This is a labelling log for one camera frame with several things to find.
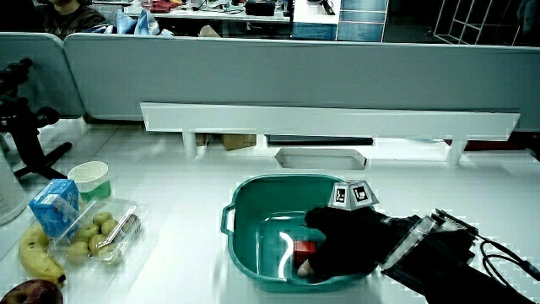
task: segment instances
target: milk carton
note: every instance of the milk carton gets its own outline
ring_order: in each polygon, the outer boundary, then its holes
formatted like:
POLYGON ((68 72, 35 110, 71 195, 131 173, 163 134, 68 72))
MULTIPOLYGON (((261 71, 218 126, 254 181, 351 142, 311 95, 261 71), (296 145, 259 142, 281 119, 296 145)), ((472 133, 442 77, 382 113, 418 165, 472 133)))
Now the milk carton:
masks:
POLYGON ((29 202, 41 227, 49 237, 57 237, 78 217, 78 190, 75 182, 53 179, 29 202))

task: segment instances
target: white cup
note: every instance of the white cup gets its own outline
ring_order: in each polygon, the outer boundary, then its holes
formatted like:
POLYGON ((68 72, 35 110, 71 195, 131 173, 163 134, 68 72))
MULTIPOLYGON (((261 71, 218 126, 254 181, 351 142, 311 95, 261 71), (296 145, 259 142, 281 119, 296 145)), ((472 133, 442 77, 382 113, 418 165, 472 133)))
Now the white cup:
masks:
POLYGON ((101 161, 90 161, 75 166, 67 179, 73 180, 80 198, 88 203, 92 198, 108 198, 111 195, 109 166, 101 161))

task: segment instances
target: red object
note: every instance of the red object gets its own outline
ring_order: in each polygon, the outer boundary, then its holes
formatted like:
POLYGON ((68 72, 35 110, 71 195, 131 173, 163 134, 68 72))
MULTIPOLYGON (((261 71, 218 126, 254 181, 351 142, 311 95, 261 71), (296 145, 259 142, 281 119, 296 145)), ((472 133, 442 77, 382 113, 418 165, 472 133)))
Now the red object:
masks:
POLYGON ((317 251, 317 243, 312 241, 294 241, 293 266, 300 267, 311 254, 317 251))
POLYGON ((150 13, 169 13, 171 9, 179 6, 179 3, 172 3, 164 0, 152 1, 152 5, 143 5, 144 8, 150 10, 150 13))

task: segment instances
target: black glove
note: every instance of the black glove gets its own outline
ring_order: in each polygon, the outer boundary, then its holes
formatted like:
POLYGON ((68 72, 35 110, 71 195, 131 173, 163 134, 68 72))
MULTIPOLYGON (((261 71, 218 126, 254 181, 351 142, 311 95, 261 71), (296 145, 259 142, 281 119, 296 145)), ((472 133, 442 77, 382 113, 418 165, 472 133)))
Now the black glove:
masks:
MULTIPOLYGON (((305 215, 305 223, 321 231, 326 240, 307 263, 310 270, 322 278, 369 273, 384 261, 418 220, 416 215, 391 218, 369 207, 353 211, 315 208, 305 215)), ((300 276, 308 274, 305 270, 299 271, 300 276)))

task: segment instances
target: apple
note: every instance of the apple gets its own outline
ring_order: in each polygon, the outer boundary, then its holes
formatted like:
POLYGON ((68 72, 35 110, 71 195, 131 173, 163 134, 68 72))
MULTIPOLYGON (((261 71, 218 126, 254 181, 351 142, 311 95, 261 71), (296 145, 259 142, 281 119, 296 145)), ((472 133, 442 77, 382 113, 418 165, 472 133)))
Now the apple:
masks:
POLYGON ((58 286, 48 280, 27 280, 2 298, 0 304, 63 304, 58 286))
POLYGON ((100 227, 96 224, 88 224, 75 232, 74 241, 89 242, 92 237, 100 234, 100 227))
POLYGON ((105 223, 107 220, 111 220, 111 219, 112 219, 111 212, 102 211, 102 212, 99 212, 98 214, 94 215, 94 218, 92 219, 92 222, 94 224, 98 225, 99 227, 101 227, 103 225, 103 223, 105 223))
POLYGON ((106 235, 103 235, 103 234, 99 234, 97 236, 94 236, 92 237, 92 239, 90 240, 90 242, 88 243, 88 249, 90 250, 90 253, 95 256, 98 254, 98 244, 102 241, 104 241, 105 239, 107 238, 106 235))
POLYGON ((66 249, 66 260, 70 263, 83 263, 89 255, 88 242, 78 241, 66 249))
POLYGON ((111 231, 115 229, 115 226, 117 224, 118 224, 117 220, 114 220, 114 219, 106 220, 105 223, 101 225, 101 234, 108 236, 109 233, 111 233, 111 231))

